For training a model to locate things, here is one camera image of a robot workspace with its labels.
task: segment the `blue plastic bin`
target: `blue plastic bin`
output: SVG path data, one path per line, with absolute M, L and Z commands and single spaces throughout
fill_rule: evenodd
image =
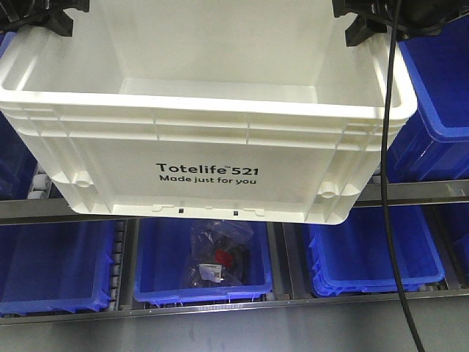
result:
M 272 290 L 267 228 L 250 222 L 254 236 L 248 244 L 247 285 L 234 287 L 181 288 L 185 261 L 191 253 L 193 219 L 141 220 L 139 255 L 134 296 L 151 304 L 254 299 Z
M 448 230 L 459 264 L 469 281 L 469 203 L 438 205 L 437 211 Z
M 0 57 L 14 37 L 0 34 Z M 0 200 L 28 195 L 36 160 L 7 119 L 0 113 Z
M 393 182 L 469 178 L 469 18 L 400 43 L 418 111 L 389 150 Z
M 1 226 L 0 315 L 107 307 L 114 225 Z
M 432 236 L 418 206 L 392 207 L 396 253 L 406 290 L 444 277 Z M 381 208 L 354 208 L 339 225 L 305 225 L 309 264 L 318 296 L 395 291 Z

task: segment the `shelf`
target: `shelf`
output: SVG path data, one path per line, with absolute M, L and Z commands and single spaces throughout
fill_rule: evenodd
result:
M 469 202 L 469 180 L 388 185 L 390 205 L 438 204 Z M 368 184 L 355 203 L 356 207 L 381 205 L 379 184 Z M 94 221 L 131 219 L 130 216 L 77 214 L 64 199 L 30 199 L 0 202 L 0 224 L 32 224 L 37 222 Z
M 469 299 L 410 302 L 427 352 L 469 345 Z M 415 351 L 397 301 L 1 326 L 2 352 Z
M 424 207 L 426 219 L 440 253 L 446 278 L 442 282 L 427 285 L 421 292 L 407 293 L 411 300 L 431 298 L 446 300 L 458 296 L 469 296 L 469 287 L 464 275 L 451 260 L 451 248 L 445 246 L 447 234 L 442 231 L 434 208 Z M 372 304 L 398 301 L 396 293 L 343 295 L 333 298 L 317 298 L 311 292 L 311 279 L 306 265 L 305 245 L 301 226 L 297 224 L 267 223 L 268 241 L 273 272 L 273 292 L 256 301 L 213 301 L 200 304 L 166 305 L 162 307 L 142 304 L 133 299 L 133 282 L 136 268 L 136 252 L 139 219 L 127 221 L 123 243 L 123 262 L 119 277 L 118 300 L 115 311 L 68 314 L 63 312 L 30 315 L 26 317 L 0 318 L 1 325 L 46 323 L 77 320 L 108 320 L 116 318 L 142 318 L 164 315 L 185 315 L 202 312 L 225 312 L 252 309 L 309 307 L 323 305 Z

